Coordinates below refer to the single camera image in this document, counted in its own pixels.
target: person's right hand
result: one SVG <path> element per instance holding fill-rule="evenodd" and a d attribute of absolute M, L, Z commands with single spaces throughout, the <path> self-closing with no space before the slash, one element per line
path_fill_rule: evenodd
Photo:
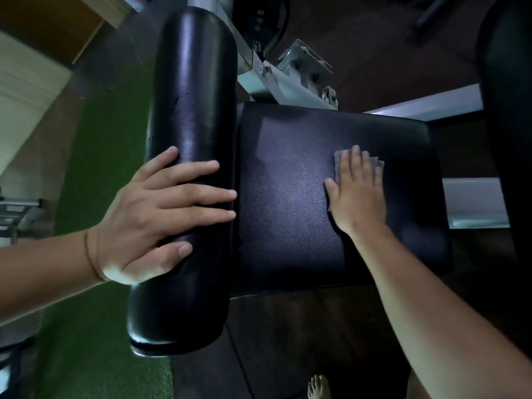
<path fill-rule="evenodd" d="M 329 195 L 330 212 L 336 225 L 350 237 L 363 230 L 386 225 L 386 203 L 382 191 L 382 168 L 371 168 L 369 153 L 360 154 L 360 147 L 347 152 L 340 159 L 339 185 L 330 178 L 325 180 Z"/>
<path fill-rule="evenodd" d="M 215 173 L 217 161 L 166 168 L 179 152 L 170 147 L 143 165 L 116 194 L 103 220 L 87 231 L 87 253 L 104 280 L 144 282 L 173 269 L 192 252 L 188 242 L 158 246 L 198 226 L 231 221 L 234 211 L 197 206 L 235 200 L 236 191 L 187 183 Z"/>

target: person's right arm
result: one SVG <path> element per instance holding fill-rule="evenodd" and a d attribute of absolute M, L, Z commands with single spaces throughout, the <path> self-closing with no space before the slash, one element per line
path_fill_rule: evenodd
<path fill-rule="evenodd" d="M 368 266 L 412 369 L 432 399 L 531 398 L 532 363 L 412 255 L 386 226 L 382 171 L 343 154 L 326 180 L 336 224 Z"/>

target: foot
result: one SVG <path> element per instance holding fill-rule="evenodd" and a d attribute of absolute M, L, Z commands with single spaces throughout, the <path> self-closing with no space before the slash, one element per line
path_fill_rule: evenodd
<path fill-rule="evenodd" d="M 331 399 L 331 391 L 329 390 L 329 381 L 325 375 L 314 375 L 309 382 L 309 389 L 307 390 L 309 399 Z"/>

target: person's left hand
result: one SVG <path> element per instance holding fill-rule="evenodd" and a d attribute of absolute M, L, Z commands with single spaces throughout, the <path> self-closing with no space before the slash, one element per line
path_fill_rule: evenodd
<path fill-rule="evenodd" d="M 192 252 L 188 242 L 157 246 L 198 226 L 231 221 L 234 211 L 196 206 L 235 200 L 236 191 L 187 183 L 216 172 L 217 161 L 166 168 L 179 152 L 170 147 L 143 165 L 116 194 L 103 220 L 87 231 L 91 264 L 104 280 L 144 282 L 173 269 Z"/>

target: black leather upholstery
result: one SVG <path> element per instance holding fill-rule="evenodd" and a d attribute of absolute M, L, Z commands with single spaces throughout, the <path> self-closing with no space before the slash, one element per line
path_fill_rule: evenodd
<path fill-rule="evenodd" d="M 217 159 L 220 172 L 201 181 L 235 187 L 239 197 L 233 224 L 179 236 L 194 246 L 181 269 L 131 289 L 128 332 L 141 355 L 215 340 L 231 274 L 234 296 L 370 282 L 327 213 L 323 187 L 334 151 L 354 144 L 386 161 L 395 234 L 436 273 L 451 266 L 441 172 L 424 123 L 248 103 L 236 127 L 236 58 L 231 33 L 209 12 L 187 8 L 164 27 L 146 158 L 177 145 L 181 161 Z"/>
<path fill-rule="evenodd" d="M 236 72 L 235 40 L 221 19 L 194 7 L 173 15 L 158 49 L 146 159 L 178 146 L 180 162 L 220 162 L 220 170 L 200 182 L 233 189 Z M 229 302 L 231 238 L 232 223 L 179 236 L 194 246 L 183 267 L 131 289 L 128 332 L 135 352 L 189 352 L 221 334 Z"/>
<path fill-rule="evenodd" d="M 323 187 L 334 177 L 334 151 L 354 144 L 386 162 L 396 236 L 436 273 L 450 268 L 442 175 L 426 124 L 251 102 L 238 130 L 233 296 L 370 282 L 331 221 Z"/>
<path fill-rule="evenodd" d="M 477 43 L 480 89 L 517 256 L 532 261 L 532 0 L 499 0 Z"/>

